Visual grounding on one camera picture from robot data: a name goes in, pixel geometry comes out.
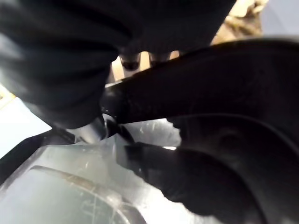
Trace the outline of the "right robot hand black cloth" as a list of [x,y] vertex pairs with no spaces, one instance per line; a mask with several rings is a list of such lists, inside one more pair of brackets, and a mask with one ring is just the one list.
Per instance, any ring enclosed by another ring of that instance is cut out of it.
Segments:
[[95,143],[106,137],[100,98],[112,62],[136,69],[208,46],[233,0],[3,0],[0,82],[28,109]]

